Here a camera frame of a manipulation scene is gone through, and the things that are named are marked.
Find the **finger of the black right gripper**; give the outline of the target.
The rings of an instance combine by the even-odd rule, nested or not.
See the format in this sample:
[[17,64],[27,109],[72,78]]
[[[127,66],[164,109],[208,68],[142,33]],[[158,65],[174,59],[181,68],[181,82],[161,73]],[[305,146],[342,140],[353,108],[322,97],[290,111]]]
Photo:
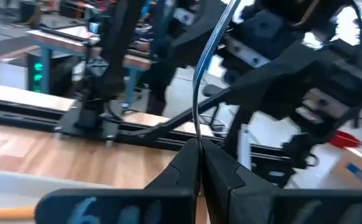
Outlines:
[[200,1],[191,25],[171,42],[169,62],[177,67],[197,65],[227,4],[221,0]]
[[298,169],[307,169],[319,165],[319,158],[311,153],[316,142],[307,133],[293,135],[289,142],[282,144],[284,154],[292,161],[293,166]]

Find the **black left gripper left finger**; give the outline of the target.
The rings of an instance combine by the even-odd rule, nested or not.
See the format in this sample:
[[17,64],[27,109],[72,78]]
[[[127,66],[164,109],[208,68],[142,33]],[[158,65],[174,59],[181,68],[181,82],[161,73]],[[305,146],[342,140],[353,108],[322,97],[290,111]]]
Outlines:
[[59,189],[38,202],[37,224],[193,224],[199,151],[190,139],[143,189]]

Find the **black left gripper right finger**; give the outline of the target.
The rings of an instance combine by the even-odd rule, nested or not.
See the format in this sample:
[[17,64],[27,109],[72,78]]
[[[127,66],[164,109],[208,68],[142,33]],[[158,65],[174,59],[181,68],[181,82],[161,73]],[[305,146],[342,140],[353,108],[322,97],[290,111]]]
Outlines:
[[211,223],[362,224],[362,190],[281,189],[211,141],[202,145]]

